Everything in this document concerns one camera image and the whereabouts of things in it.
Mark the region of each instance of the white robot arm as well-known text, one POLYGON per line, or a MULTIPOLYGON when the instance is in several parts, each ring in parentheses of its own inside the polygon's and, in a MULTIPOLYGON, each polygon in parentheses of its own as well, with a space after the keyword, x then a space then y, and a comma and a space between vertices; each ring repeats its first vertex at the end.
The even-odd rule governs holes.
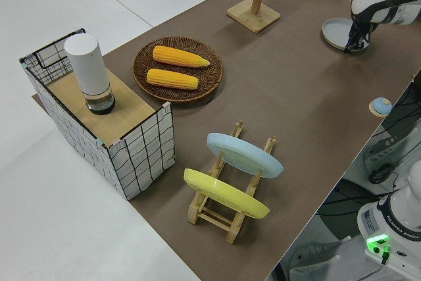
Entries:
POLYGON ((365 252, 405 278, 421 280, 421 161, 409 171, 408 184, 378 203, 364 205, 358 214, 365 252))
POLYGON ((410 24, 421 13, 421 0, 351 0, 353 25, 345 52, 358 51, 378 24, 410 24))

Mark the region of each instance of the wooden board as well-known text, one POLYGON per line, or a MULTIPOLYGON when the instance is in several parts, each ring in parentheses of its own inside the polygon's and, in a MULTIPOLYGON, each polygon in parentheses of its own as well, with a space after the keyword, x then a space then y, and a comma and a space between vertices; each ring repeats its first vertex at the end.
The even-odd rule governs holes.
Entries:
POLYGON ((260 5, 258 14, 251 12, 253 0, 244 0, 227 10, 227 15, 253 31, 259 33, 277 21, 281 15, 265 4, 260 5))
POLYGON ((73 72, 48 85, 48 88, 95 134, 107 147, 155 110, 128 86, 108 71, 116 105, 108 115, 95 115, 86 107, 85 99, 73 72))

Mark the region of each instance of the woven basket tray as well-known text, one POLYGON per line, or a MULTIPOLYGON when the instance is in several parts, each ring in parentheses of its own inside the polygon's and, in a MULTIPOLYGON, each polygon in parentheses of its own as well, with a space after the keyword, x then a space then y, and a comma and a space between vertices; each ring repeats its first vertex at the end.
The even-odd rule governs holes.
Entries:
POLYGON ((156 98, 174 103, 198 101, 210 95, 218 87, 222 73, 222 61, 213 49, 196 39, 179 36, 157 39, 147 44, 139 51, 133 62, 134 79, 140 88, 156 98), (183 49, 184 51, 198 54, 202 58, 207 59, 210 65, 201 68, 190 68, 154 61, 152 52, 156 45, 183 49), (171 70, 197 77, 199 79, 199 86, 196 90, 183 90, 150 85, 146 82, 146 75, 151 68, 171 70))

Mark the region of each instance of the yellow corn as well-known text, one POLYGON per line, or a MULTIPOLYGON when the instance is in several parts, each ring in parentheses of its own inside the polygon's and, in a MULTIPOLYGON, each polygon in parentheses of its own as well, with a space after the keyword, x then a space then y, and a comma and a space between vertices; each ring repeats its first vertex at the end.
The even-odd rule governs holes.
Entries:
POLYGON ((188 90, 197 89, 199 85, 199 79, 194 76, 157 68, 148 70, 146 82, 155 86, 188 90))
POLYGON ((197 54, 162 45, 157 45, 153 48, 153 59, 166 64, 195 68, 210 64, 208 60, 197 54))

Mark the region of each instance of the blue plate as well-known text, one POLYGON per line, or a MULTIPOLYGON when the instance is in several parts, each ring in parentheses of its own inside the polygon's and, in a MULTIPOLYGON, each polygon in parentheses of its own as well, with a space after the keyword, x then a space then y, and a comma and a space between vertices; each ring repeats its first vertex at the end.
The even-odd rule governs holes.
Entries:
POLYGON ((256 175, 262 170, 263 178, 275 178, 284 171, 282 164, 271 154, 233 136, 210 133, 208 148, 216 156, 222 154, 226 163, 249 174, 256 175))

